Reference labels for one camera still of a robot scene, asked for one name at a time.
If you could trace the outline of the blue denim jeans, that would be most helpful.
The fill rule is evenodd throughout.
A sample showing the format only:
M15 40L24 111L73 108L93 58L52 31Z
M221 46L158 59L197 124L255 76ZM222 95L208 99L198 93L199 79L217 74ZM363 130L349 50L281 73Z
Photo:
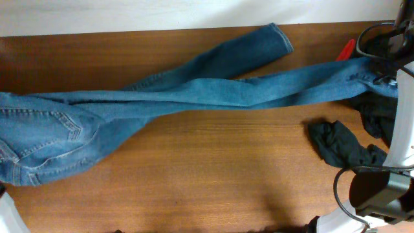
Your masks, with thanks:
M85 172L162 115L398 95L367 58L242 78L292 51L288 37L269 24L119 91L1 93L1 181L39 186Z

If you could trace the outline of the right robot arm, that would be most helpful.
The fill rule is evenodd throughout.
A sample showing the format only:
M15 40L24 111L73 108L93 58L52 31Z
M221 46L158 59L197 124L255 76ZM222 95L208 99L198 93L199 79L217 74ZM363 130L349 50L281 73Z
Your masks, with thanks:
M315 217L306 232L367 232L413 220L413 57L396 62L398 105L389 153L382 165L343 167L334 178L357 172L349 200L327 215Z

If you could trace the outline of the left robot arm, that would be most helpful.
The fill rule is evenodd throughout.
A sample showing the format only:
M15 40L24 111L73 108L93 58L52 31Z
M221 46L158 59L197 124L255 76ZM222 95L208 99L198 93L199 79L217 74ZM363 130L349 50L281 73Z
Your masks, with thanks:
M30 233L3 183L1 183L1 233Z

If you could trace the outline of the dark grey cloth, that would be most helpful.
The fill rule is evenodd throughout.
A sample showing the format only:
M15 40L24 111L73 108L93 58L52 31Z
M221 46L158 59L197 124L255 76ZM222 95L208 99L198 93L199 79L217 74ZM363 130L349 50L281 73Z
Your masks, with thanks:
M311 123L307 131L320 158L337 168L381 166L387 157L385 151L373 144L363 147L340 121Z

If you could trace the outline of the black garment with red trim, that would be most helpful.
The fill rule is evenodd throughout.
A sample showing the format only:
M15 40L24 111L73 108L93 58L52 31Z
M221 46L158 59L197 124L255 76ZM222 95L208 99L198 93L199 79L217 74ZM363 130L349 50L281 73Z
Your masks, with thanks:
M390 32L367 40L364 44L364 52L391 60L401 58L401 55L394 55L389 51L389 40L396 35L396 32ZM371 60L369 70L376 75L376 78L371 81L375 87L390 84L397 75L396 69L390 63L380 60ZM372 137L382 139L387 146L390 146L397 112L397 99L368 91L347 101L350 107L360 112L364 129Z

